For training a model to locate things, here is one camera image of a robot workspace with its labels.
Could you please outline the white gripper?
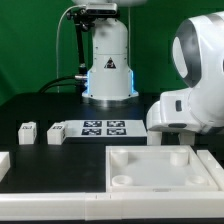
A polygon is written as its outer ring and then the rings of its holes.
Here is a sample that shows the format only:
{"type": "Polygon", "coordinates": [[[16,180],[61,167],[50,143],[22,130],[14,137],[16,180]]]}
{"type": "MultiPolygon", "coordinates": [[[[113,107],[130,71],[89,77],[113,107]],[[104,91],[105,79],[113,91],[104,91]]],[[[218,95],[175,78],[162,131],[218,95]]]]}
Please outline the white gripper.
{"type": "Polygon", "coordinates": [[[147,129],[149,131],[159,131],[159,132],[194,132],[207,134],[212,129],[210,124],[205,124],[199,121],[196,116],[192,113],[189,107],[189,112],[193,118],[193,121],[189,124],[186,123],[170,123],[166,124],[161,120],[160,113],[160,100],[153,104],[149,109],[146,117],[147,129]]]}

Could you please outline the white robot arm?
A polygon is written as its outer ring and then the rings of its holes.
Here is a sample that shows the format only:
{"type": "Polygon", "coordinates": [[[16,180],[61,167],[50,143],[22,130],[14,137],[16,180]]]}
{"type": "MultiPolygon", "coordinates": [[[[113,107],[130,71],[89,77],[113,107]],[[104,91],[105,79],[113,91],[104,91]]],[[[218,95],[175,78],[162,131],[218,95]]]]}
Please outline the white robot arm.
{"type": "MultiPolygon", "coordinates": [[[[127,29],[115,19],[120,7],[147,0],[72,0],[81,27],[93,31],[93,66],[83,100],[103,107],[138,96],[126,62],[127,29]]],[[[184,20],[173,40],[172,60],[185,89],[164,92],[146,117],[149,132],[224,130],[224,11],[184,20]]]]}

